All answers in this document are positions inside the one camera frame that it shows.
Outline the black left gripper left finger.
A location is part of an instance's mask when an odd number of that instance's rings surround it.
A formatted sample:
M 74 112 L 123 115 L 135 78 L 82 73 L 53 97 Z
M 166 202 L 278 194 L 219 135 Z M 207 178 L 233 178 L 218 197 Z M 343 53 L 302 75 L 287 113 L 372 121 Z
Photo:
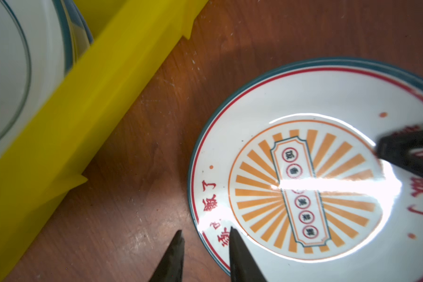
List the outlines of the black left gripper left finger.
M 181 282 L 184 263 L 184 237 L 181 230 L 174 235 L 149 282 Z

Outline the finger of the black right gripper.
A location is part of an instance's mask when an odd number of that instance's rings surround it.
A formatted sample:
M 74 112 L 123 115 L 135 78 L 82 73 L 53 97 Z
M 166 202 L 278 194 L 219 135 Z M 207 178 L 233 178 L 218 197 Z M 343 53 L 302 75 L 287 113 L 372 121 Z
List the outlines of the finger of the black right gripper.
M 406 126 L 381 136 L 376 144 L 376 155 L 423 178 L 423 124 Z

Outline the yellow plastic bin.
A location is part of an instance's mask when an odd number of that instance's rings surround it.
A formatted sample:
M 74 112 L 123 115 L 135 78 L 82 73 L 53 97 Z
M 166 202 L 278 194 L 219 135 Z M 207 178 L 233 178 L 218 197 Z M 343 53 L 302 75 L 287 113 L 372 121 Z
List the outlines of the yellow plastic bin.
M 0 281 L 181 37 L 205 1 L 74 1 L 94 39 L 0 157 Z

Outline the white plate teal quatrefoil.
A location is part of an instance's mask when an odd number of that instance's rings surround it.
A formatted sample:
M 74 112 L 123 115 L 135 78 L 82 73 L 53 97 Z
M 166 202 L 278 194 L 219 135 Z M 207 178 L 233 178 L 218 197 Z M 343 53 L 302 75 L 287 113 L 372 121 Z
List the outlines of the white plate teal quatrefoil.
M 0 1 L 0 157 L 93 41 L 74 1 Z

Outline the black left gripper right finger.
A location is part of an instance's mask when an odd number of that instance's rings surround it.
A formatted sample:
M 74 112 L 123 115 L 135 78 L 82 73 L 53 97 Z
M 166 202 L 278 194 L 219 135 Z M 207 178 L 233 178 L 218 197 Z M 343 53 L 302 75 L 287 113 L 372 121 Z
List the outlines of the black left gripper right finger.
M 232 282 L 267 282 L 237 229 L 230 230 L 230 278 Z

